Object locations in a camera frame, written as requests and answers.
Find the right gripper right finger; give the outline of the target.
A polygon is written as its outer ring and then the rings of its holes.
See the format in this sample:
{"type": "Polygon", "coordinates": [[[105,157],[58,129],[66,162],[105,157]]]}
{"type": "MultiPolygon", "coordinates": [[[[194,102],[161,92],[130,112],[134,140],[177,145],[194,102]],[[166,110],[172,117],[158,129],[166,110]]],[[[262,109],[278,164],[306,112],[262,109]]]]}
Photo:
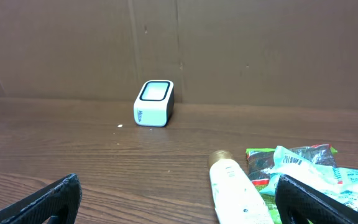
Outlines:
{"type": "Polygon", "coordinates": [[[358,224],[358,212],[290,177],[279,177],[275,203],[283,224],[358,224]]]}

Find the white tube gold cap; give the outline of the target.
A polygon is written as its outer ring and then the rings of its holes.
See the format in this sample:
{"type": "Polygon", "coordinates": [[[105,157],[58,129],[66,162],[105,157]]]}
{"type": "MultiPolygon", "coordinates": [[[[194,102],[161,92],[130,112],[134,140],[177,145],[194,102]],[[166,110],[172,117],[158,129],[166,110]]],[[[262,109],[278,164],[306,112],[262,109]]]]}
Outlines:
{"type": "Polygon", "coordinates": [[[220,224],[273,224],[264,200],[230,152],[213,152],[208,166],[220,224]]]}

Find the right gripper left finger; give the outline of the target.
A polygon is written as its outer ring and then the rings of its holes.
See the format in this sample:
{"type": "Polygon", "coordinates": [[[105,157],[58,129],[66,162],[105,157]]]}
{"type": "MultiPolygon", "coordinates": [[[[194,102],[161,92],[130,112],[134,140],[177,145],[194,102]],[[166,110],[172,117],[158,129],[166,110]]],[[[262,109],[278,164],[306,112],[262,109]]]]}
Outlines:
{"type": "Polygon", "coordinates": [[[0,210],[0,223],[74,223],[81,198],[80,180],[72,173],[0,210]]]}

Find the teal small packet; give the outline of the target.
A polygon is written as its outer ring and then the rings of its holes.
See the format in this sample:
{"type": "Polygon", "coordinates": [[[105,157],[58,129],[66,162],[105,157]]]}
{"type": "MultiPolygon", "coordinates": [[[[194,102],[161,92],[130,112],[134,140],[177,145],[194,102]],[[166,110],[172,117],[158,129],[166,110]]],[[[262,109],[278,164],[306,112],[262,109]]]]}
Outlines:
{"type": "Polygon", "coordinates": [[[312,164],[282,146],[276,148],[273,161],[269,183],[261,194],[275,195],[279,177],[286,174],[358,212],[357,169],[312,164]]]}

